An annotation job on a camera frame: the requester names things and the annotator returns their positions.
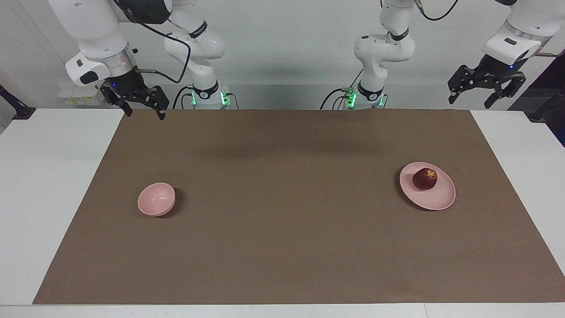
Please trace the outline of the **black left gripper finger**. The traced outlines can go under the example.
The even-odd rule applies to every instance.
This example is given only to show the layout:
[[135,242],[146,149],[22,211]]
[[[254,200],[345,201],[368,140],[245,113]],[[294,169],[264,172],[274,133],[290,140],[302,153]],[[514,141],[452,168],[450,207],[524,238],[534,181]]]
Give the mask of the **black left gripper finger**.
[[504,80],[508,80],[508,84],[504,88],[502,88],[504,81],[500,80],[498,83],[495,82],[494,92],[484,102],[486,109],[490,109],[499,99],[514,97],[525,83],[526,78],[522,72],[517,72],[515,75],[510,78],[505,78]]
[[448,102],[450,104],[454,104],[461,93],[474,89],[474,73],[474,69],[466,65],[462,65],[451,76],[451,78],[448,80],[448,88],[450,91]]

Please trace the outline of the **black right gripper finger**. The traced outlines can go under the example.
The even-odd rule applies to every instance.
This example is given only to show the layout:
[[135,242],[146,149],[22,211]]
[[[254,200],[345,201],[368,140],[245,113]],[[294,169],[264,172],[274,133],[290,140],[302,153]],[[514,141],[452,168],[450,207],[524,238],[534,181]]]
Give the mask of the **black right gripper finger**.
[[118,96],[107,84],[102,84],[99,89],[109,105],[116,106],[121,109],[127,117],[132,115],[132,109],[123,96]]
[[170,102],[162,87],[156,85],[141,92],[141,103],[154,110],[159,120],[163,121]]

